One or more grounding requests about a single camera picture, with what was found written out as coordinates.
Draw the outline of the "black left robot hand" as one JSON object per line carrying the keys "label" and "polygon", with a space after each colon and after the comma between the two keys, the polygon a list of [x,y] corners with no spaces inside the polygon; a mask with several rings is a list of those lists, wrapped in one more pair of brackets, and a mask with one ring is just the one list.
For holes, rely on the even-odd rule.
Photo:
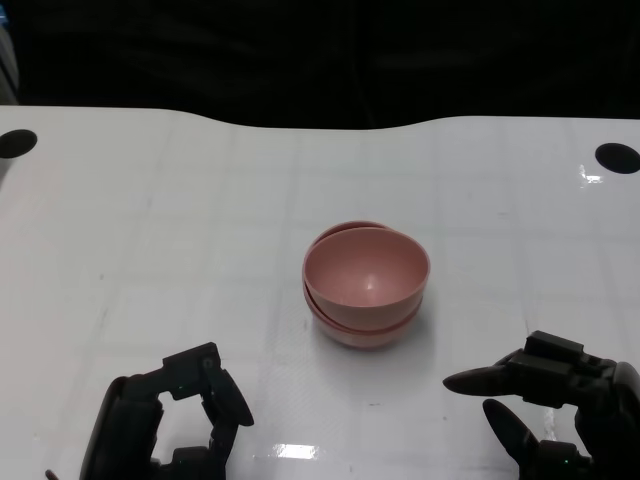
{"label": "black left robot hand", "polygon": [[[212,430],[206,447],[179,448],[170,463],[152,458],[169,393],[199,396]],[[237,430],[254,419],[212,343],[166,357],[158,370],[118,377],[109,386],[83,459],[82,479],[224,479]]]}

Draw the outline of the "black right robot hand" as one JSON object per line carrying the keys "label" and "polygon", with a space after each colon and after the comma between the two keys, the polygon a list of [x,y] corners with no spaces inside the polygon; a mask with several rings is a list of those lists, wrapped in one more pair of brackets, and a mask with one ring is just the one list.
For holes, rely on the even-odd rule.
{"label": "black right robot hand", "polygon": [[[491,366],[444,379],[458,394],[481,396],[497,439],[522,479],[636,479],[639,476],[639,373],[627,362],[589,355],[583,345],[535,331],[523,348]],[[577,411],[586,447],[539,440],[499,397],[516,395],[539,406]]]}

